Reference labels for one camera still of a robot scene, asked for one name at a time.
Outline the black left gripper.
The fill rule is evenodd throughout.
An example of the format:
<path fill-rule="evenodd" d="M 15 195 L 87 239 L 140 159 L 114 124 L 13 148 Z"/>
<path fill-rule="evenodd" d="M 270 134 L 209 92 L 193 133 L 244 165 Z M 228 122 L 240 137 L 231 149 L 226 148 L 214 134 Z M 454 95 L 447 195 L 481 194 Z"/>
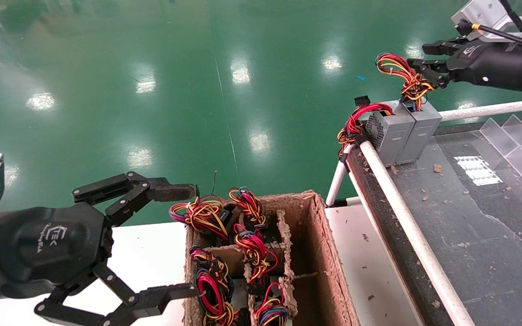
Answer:
<path fill-rule="evenodd" d="M 33 207 L 0 213 L 0 295 L 37 297 L 34 313 L 63 326 L 131 326 L 160 316 L 171 301 L 197 296 L 191 283 L 134 292 L 105 262 L 113 246 L 112 226 L 120 226 L 151 201 L 174 202 L 197 196 L 197 186 L 171 184 L 129 171 L 72 191 L 73 206 Z M 94 208 L 112 199 L 105 210 Z M 107 315 L 64 305 L 68 296 L 100 280 L 120 300 Z"/>

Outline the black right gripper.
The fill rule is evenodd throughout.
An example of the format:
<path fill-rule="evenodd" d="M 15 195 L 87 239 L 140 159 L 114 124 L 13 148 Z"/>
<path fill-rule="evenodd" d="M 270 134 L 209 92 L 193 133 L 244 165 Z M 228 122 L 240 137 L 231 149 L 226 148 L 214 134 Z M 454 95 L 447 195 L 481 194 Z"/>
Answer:
<path fill-rule="evenodd" d="M 468 43 L 466 38 L 451 38 L 422 45 L 424 54 L 448 55 L 447 60 L 408 58 L 407 63 L 434 87 L 467 82 L 477 86 L 522 91 L 522 44 Z"/>

